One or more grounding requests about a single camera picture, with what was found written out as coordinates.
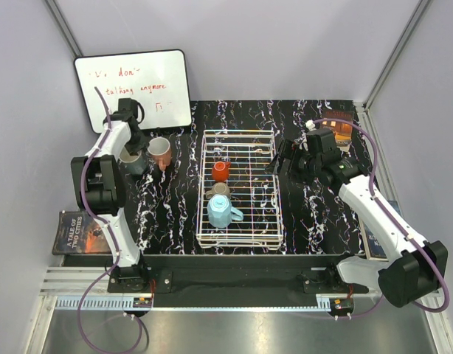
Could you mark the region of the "pink mug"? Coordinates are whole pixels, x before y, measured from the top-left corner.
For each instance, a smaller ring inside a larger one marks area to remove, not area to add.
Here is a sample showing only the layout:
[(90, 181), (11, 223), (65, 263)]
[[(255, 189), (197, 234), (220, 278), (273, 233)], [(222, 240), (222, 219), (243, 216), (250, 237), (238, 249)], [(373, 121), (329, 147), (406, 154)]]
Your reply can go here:
[(170, 141), (161, 136), (153, 138), (149, 141), (148, 154), (157, 163), (159, 169), (165, 171), (172, 158)]

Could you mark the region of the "grey blue faceted mug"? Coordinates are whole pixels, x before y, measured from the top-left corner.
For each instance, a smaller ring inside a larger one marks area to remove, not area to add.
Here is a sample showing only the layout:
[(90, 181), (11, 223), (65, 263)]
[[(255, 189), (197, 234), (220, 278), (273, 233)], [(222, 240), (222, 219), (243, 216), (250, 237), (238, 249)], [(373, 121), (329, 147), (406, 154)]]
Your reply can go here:
[(145, 155), (141, 150), (134, 155), (131, 155), (125, 148), (123, 148), (120, 152), (120, 161), (133, 176), (143, 175), (148, 167)]

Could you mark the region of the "beige mug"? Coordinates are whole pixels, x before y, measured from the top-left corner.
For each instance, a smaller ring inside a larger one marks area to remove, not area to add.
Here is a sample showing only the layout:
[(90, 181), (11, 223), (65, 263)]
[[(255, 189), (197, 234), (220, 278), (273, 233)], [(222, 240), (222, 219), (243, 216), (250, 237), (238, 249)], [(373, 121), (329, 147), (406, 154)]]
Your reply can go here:
[(230, 198), (231, 192), (226, 183), (217, 182), (205, 192), (205, 197), (207, 200), (210, 200), (215, 195), (224, 195), (227, 198)]

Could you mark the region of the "light blue faceted mug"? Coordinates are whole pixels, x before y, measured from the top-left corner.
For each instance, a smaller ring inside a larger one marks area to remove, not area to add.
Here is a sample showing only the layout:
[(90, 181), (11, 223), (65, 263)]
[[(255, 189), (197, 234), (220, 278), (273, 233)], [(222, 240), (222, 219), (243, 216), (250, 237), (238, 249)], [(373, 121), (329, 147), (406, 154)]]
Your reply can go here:
[(242, 211), (235, 208), (225, 195), (214, 195), (207, 204), (209, 223), (217, 229), (225, 229), (232, 222), (243, 221)]

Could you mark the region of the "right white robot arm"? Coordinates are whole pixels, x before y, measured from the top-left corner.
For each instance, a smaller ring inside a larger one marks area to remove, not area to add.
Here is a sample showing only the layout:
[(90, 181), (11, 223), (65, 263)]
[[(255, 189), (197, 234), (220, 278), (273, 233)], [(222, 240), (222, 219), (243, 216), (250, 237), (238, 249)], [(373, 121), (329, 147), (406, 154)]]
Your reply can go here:
[(447, 309), (447, 248), (440, 241), (430, 243), (392, 208), (362, 164), (342, 155), (333, 131), (309, 131), (302, 144), (284, 139), (266, 173), (279, 174), (284, 161), (289, 162), (286, 174), (292, 181), (320, 181), (337, 194), (367, 225), (386, 255), (385, 262), (344, 256), (325, 274), (330, 290), (339, 293), (350, 284), (362, 285), (380, 291), (390, 304), (402, 308), (441, 289), (443, 304), (431, 311)]

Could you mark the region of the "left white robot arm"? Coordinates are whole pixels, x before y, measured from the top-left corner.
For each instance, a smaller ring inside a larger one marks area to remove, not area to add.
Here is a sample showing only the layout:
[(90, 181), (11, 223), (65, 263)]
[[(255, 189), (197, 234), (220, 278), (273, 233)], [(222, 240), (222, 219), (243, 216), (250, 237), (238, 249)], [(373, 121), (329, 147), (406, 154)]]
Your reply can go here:
[(103, 132), (84, 155), (71, 160), (72, 180), (78, 206), (101, 227), (111, 251), (108, 291), (141, 292), (149, 288), (150, 274), (135, 244), (125, 217), (126, 189), (119, 169), (122, 152), (140, 153), (146, 141), (138, 116), (139, 102), (118, 99), (117, 110), (106, 110)]

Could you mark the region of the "orange red mug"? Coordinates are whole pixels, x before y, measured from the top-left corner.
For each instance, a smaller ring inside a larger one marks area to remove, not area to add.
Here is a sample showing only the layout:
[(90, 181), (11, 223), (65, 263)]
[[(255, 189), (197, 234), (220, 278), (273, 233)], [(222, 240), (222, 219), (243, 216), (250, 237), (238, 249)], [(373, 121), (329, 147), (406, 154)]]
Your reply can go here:
[(212, 167), (212, 178), (216, 182), (225, 182), (229, 178), (231, 162), (218, 161)]

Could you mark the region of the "white dry-erase board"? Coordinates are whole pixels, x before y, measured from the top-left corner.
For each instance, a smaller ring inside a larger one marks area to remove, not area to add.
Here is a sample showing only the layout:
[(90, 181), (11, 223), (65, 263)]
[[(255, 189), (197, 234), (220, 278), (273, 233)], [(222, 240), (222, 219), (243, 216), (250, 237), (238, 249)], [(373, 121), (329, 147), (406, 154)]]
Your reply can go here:
[(102, 132), (106, 117), (100, 95), (111, 111), (121, 98), (139, 102), (145, 112), (142, 130), (192, 122), (186, 59), (180, 49), (77, 58), (74, 65), (95, 133)]

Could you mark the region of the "orange cover book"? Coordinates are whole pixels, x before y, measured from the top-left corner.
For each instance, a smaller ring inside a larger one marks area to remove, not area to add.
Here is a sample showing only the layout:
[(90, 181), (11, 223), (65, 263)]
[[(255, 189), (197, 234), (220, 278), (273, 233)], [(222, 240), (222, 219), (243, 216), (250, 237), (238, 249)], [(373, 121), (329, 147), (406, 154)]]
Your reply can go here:
[(329, 128), (333, 131), (336, 145), (338, 148), (348, 153), (350, 150), (353, 127), (343, 122), (338, 122), (338, 119), (346, 122), (353, 122), (354, 113), (352, 111), (340, 111), (336, 109), (328, 109), (322, 111), (322, 118), (328, 121), (321, 122), (321, 128)]

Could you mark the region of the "dark Tale of Two Cities book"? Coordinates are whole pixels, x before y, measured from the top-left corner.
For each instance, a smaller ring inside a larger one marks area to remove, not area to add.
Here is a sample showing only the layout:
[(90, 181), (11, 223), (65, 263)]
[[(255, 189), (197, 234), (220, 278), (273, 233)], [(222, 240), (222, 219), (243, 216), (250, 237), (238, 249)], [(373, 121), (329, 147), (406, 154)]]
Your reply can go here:
[(59, 213), (53, 255), (110, 254), (100, 225), (86, 211)]

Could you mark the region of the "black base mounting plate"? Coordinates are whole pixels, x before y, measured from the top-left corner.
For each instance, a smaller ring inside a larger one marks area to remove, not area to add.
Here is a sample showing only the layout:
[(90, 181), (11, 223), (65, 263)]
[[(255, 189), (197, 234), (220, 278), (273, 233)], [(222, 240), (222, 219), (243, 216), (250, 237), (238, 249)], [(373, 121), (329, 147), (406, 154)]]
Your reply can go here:
[(153, 286), (141, 296), (174, 299), (220, 299), (232, 302), (292, 302), (340, 296), (335, 274), (325, 272), (341, 255), (154, 255), (144, 258)]

